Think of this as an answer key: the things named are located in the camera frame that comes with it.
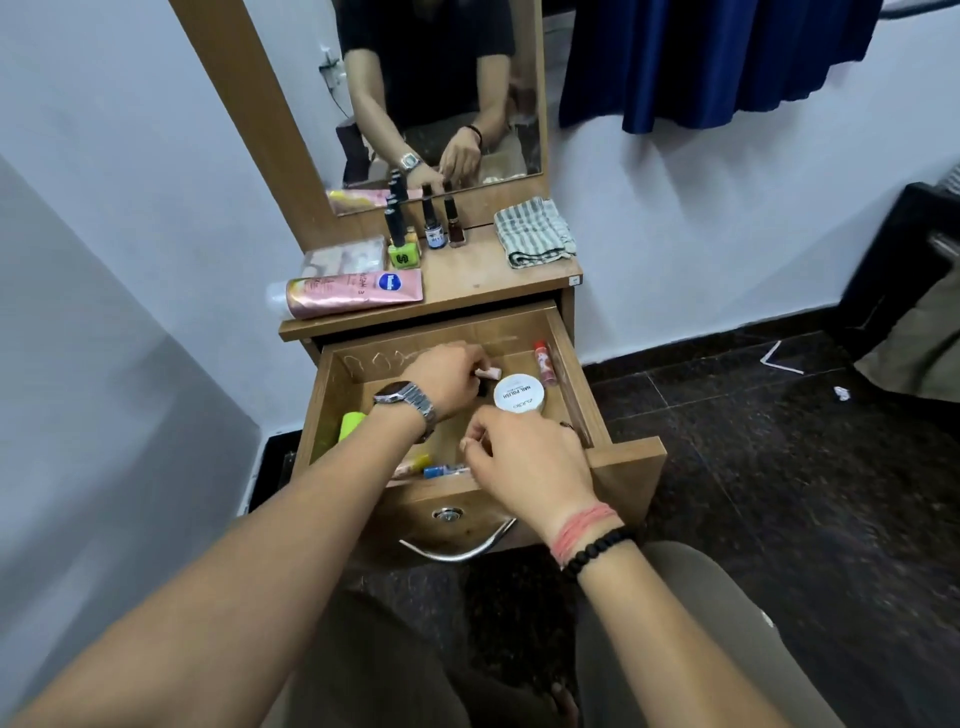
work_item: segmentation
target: drawer handle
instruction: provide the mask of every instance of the drawer handle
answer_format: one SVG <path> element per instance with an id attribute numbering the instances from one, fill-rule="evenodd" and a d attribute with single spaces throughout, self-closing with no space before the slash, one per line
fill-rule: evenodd
<path id="1" fill-rule="evenodd" d="M 506 534 L 507 531 L 513 528 L 514 523 L 516 523 L 516 519 L 509 519 L 508 521 L 504 521 L 503 523 L 500 524 L 499 528 L 497 528 L 493 532 L 493 535 L 490 536 L 490 538 L 487 539 L 483 544 L 481 544 L 477 548 L 467 551 L 466 553 L 457 553 L 457 554 L 453 554 L 452 556 L 449 556 L 445 553 L 432 553 L 430 551 L 424 551 L 422 548 L 418 548 L 417 546 L 414 546 L 413 544 L 411 544 L 409 541 L 404 541 L 403 539 L 400 539 L 400 542 L 404 546 L 409 548 L 411 551 L 414 551 L 415 553 L 418 553 L 420 556 L 426 559 L 430 559 L 431 561 L 442 561 L 445 564 L 459 564 L 463 561 L 469 561 L 474 556 L 479 556 L 485 551 L 489 551 L 491 548 L 496 546 L 496 543 L 503 538 L 504 534 Z"/>

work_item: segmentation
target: brown nail polish bottle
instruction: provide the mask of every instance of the brown nail polish bottle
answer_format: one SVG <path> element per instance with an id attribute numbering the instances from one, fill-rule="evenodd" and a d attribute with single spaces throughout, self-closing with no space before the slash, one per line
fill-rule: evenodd
<path id="1" fill-rule="evenodd" d="M 467 245 L 467 237 L 464 235 L 464 229 L 460 225 L 460 218 L 457 215 L 457 206 L 453 202 L 453 196 L 444 197 L 444 210 L 446 210 L 446 221 L 449 224 L 447 238 L 450 241 L 451 248 L 463 248 Z"/>

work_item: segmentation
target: red thread bracelet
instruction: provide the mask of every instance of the red thread bracelet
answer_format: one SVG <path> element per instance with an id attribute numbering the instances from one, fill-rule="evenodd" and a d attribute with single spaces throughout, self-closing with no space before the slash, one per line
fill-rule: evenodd
<path id="1" fill-rule="evenodd" d="M 557 560 L 557 563 L 560 564 L 561 569 L 566 565 L 566 562 L 570 560 L 572 554 L 570 554 L 569 551 L 580 540 L 580 537 L 584 535 L 584 531 L 595 523 L 615 515 L 616 511 L 609 505 L 606 503 L 597 503 L 585 511 L 580 511 L 580 513 L 575 513 L 570 516 L 570 518 L 566 520 L 566 523 L 564 523 L 564 527 L 560 529 L 557 538 L 554 539 L 553 545 L 550 547 L 550 553 L 553 555 L 553 558 Z"/>

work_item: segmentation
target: black bottle cap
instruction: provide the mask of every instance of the black bottle cap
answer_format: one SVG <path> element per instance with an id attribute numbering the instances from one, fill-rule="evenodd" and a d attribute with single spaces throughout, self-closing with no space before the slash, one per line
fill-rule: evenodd
<path id="1" fill-rule="evenodd" d="M 390 191 L 402 203 L 410 199 L 409 195 L 407 195 L 406 180 L 403 179 L 403 175 L 400 174 L 400 170 L 398 169 L 395 169 L 394 174 L 390 177 Z"/>
<path id="2" fill-rule="evenodd" d="M 387 204 L 387 211 L 383 215 L 387 219 L 387 230 L 390 231 L 390 237 L 393 238 L 394 245 L 397 247 L 403 245 L 403 236 L 407 229 L 403 224 L 403 215 L 396 206 L 396 200 L 392 204 Z"/>
<path id="3" fill-rule="evenodd" d="M 456 220 L 457 215 L 457 205 L 453 202 L 453 197 L 447 195 L 444 197 L 444 209 L 446 210 L 446 219 L 447 220 Z"/>
<path id="4" fill-rule="evenodd" d="M 423 186 L 423 225 L 426 228 L 436 228 L 437 223 L 437 210 L 433 207 L 433 200 L 430 199 L 430 185 L 425 184 Z"/>

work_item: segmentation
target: nail polish label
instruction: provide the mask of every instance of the nail polish label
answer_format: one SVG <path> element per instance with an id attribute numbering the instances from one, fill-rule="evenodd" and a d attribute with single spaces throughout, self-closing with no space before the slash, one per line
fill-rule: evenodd
<path id="1" fill-rule="evenodd" d="M 424 232 L 426 233 L 426 244 L 434 250 L 446 245 L 446 233 L 444 233 L 444 229 L 440 226 L 427 228 Z"/>

